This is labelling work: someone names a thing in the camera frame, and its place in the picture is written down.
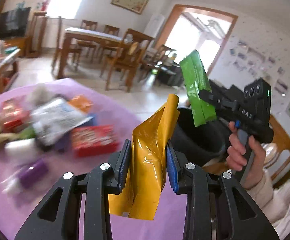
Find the person's right forearm sleeve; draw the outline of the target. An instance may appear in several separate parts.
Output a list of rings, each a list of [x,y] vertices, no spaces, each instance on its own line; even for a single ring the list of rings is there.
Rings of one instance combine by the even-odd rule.
[[[248,193],[266,215],[280,239],[285,239],[290,233],[290,182],[279,189],[273,189],[268,172],[263,171],[261,181],[248,190]]]

